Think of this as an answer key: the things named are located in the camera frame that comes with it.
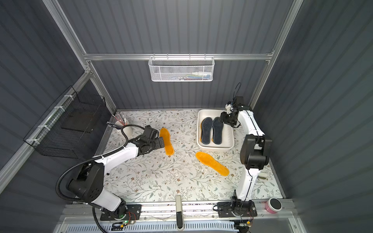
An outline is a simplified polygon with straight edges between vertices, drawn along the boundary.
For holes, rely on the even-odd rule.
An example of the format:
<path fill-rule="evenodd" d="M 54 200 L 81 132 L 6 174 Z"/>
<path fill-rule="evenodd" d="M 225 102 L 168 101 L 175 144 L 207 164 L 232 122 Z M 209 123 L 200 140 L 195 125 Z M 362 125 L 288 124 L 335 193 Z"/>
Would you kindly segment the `dark grey insole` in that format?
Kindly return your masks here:
<path fill-rule="evenodd" d="M 206 117 L 201 123 L 201 142 L 204 145 L 208 145 L 211 141 L 211 130 L 212 130 L 213 120 L 211 117 Z"/>
<path fill-rule="evenodd" d="M 216 145 L 222 144 L 222 131 L 224 128 L 224 123 L 220 117 L 213 119 L 212 129 L 213 129 L 213 142 Z"/>

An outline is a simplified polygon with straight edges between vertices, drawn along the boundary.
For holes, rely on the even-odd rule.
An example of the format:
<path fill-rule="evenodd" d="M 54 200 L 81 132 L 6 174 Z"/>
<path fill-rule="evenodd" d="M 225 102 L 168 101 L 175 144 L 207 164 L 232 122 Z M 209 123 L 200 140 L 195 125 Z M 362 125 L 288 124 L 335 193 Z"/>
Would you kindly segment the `yellow fleece insole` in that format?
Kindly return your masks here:
<path fill-rule="evenodd" d="M 163 138 L 164 149 L 167 156 L 174 155 L 174 148 L 171 143 L 171 134 L 166 128 L 160 130 L 159 136 Z"/>

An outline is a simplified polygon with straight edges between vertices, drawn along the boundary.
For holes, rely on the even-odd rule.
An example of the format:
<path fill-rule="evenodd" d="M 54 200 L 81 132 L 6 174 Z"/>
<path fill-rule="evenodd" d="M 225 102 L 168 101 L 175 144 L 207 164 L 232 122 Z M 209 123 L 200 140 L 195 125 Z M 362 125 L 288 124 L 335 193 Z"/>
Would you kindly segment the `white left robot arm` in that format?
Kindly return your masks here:
<path fill-rule="evenodd" d="M 123 146 L 79 165 L 79 172 L 67 183 L 67 190 L 83 202 L 110 212 L 118 211 L 125 201 L 105 188 L 105 175 L 128 160 L 164 147 L 159 131 L 149 125 L 127 124 L 120 132 L 125 138 Z"/>

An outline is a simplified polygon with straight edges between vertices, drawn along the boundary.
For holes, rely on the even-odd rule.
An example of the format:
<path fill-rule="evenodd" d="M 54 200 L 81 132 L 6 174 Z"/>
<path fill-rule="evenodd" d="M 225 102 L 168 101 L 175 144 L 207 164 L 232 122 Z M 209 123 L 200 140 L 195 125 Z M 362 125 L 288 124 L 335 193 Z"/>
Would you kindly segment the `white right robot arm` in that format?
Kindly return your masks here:
<path fill-rule="evenodd" d="M 235 96 L 225 108 L 226 111 L 220 115 L 222 122 L 233 128 L 241 126 L 245 133 L 240 151 L 243 170 L 239 185 L 235 190 L 237 200 L 245 202 L 252 199 L 258 175 L 269 163 L 273 141 L 260 129 L 251 107 L 244 104 L 243 97 Z"/>

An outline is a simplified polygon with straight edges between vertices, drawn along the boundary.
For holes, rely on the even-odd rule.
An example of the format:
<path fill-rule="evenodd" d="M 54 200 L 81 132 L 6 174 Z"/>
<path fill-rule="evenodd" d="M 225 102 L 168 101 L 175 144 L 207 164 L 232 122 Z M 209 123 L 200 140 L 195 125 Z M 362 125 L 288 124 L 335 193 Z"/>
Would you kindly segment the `white plastic storage box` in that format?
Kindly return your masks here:
<path fill-rule="evenodd" d="M 219 109 L 202 109 L 198 112 L 198 119 L 197 119 L 197 136 L 196 141 L 197 145 L 201 150 L 205 151 L 214 151 L 214 152 L 227 152 L 233 149 L 234 147 L 234 133 L 233 128 L 229 125 L 224 124 L 223 130 L 222 130 L 222 144 L 215 144 L 212 141 L 213 137 L 213 130 L 210 132 L 211 141 L 209 144 L 203 144 L 201 142 L 201 135 L 202 135 L 202 121 L 210 117 L 212 119 L 216 117 L 220 117 L 223 110 Z"/>

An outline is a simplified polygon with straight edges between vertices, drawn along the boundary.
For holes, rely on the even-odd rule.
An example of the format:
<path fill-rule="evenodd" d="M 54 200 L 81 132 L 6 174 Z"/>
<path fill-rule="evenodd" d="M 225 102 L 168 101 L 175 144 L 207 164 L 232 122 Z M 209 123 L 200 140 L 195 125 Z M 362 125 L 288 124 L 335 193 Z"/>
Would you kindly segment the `white pen cup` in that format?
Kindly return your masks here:
<path fill-rule="evenodd" d="M 122 118 L 121 115 L 112 115 L 112 119 L 107 122 L 107 125 L 114 129 L 114 132 L 116 132 L 118 135 L 123 136 L 121 132 L 121 128 L 125 125 L 128 125 L 129 122 L 127 119 Z M 133 136 L 133 130 L 131 127 L 126 127 L 123 129 L 123 132 L 126 134 L 128 138 L 131 138 Z"/>

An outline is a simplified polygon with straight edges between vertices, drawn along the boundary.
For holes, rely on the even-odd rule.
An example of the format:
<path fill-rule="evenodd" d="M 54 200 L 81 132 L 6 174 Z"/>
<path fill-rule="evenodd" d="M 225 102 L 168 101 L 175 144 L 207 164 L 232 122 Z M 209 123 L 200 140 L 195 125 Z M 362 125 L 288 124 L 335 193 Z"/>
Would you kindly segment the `yellow insole lower right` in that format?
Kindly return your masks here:
<path fill-rule="evenodd" d="M 196 158 L 204 165 L 214 169 L 218 172 L 221 176 L 228 176 L 229 169 L 215 160 L 210 154 L 205 152 L 197 152 Z"/>

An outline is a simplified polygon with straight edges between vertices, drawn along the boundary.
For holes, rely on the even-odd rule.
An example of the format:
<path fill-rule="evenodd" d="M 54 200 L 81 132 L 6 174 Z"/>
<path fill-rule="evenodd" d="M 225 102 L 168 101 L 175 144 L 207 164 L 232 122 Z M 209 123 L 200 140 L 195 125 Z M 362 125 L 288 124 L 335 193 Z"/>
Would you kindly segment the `small white object on table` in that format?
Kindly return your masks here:
<path fill-rule="evenodd" d="M 258 178 L 260 178 L 260 179 L 268 179 L 268 177 L 269 177 L 269 175 L 265 172 L 260 172 L 258 174 Z"/>

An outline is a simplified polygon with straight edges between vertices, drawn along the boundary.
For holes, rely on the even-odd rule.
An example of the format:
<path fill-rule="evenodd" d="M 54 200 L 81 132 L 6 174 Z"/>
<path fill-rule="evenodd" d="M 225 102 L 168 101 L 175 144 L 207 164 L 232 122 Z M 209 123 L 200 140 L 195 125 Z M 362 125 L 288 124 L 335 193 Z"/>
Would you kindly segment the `pink tape roll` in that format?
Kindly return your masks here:
<path fill-rule="evenodd" d="M 270 198 L 265 203 L 265 209 L 270 214 L 277 214 L 283 209 L 282 203 L 277 198 Z"/>

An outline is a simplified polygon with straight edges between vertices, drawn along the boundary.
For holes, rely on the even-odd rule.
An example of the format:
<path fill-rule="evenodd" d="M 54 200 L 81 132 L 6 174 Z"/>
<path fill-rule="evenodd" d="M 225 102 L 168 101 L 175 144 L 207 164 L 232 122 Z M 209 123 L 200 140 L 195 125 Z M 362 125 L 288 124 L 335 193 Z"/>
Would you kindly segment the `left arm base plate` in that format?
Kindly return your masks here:
<path fill-rule="evenodd" d="M 142 205 L 140 204 L 120 204 L 114 211 L 103 209 L 100 221 L 135 221 L 138 220 L 141 214 Z"/>

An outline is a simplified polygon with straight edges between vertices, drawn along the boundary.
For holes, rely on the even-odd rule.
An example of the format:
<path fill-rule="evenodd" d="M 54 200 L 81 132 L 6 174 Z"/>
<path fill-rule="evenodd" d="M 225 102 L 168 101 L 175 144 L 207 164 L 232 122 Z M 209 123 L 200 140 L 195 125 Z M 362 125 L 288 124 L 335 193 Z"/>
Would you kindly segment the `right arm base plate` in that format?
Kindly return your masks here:
<path fill-rule="evenodd" d="M 253 201 L 219 202 L 217 211 L 220 218 L 226 217 L 257 217 L 257 210 Z"/>

